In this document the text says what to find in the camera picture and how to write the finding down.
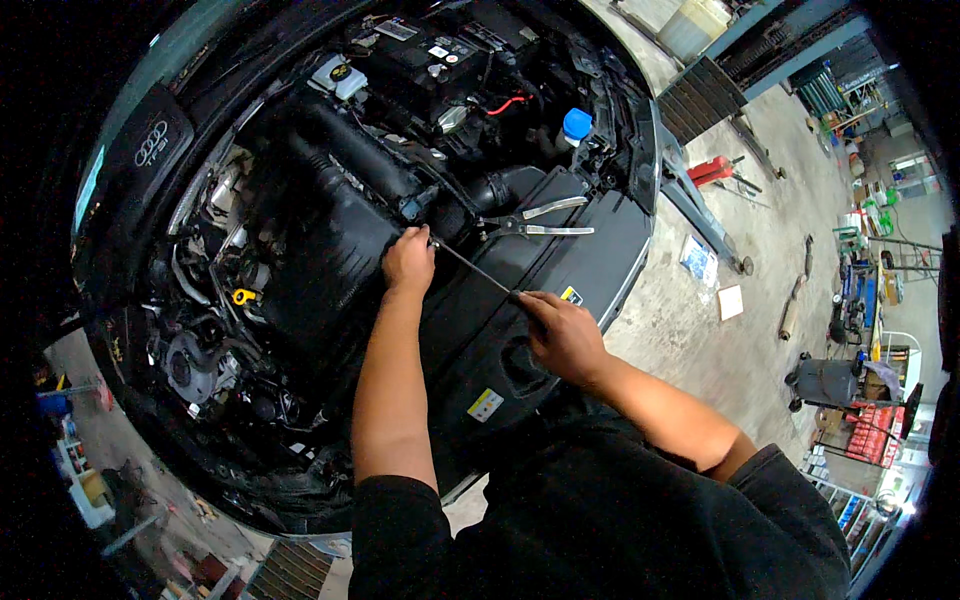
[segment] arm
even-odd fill
[[[420,312],[433,279],[430,230],[408,228],[383,259],[387,293],[373,326],[353,401],[355,483],[403,475],[437,490],[420,366]]]
[[[545,292],[525,292],[520,301],[540,322],[531,322],[530,345],[542,364],[609,404],[651,444],[692,461],[718,481],[727,481],[756,454],[750,439],[723,415],[610,355],[585,308]]]

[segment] white container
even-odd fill
[[[657,40],[689,62],[727,31],[730,19],[730,11],[719,0],[686,0],[657,33]]]

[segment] workshop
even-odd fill
[[[31,191],[61,206],[17,233],[11,439],[76,527],[37,552],[89,558],[15,586],[939,590],[911,561],[956,486],[956,174],[905,14],[196,0],[68,28],[48,58],[118,45],[61,66],[90,93]]]

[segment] car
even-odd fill
[[[404,228],[606,329],[646,263],[664,143],[622,43],[531,0],[197,3],[99,131],[69,234],[100,369],[188,487],[296,540],[350,529],[352,399]],[[494,224],[511,215],[534,227]],[[444,503],[557,388],[526,330],[439,251],[420,353]]]

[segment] hand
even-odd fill
[[[407,228],[383,257],[383,275],[390,290],[426,294],[433,280],[433,257],[437,249],[428,242],[430,227]]]
[[[597,385],[612,357],[590,312],[547,292],[521,292],[519,300],[530,316],[537,360],[569,383]]]

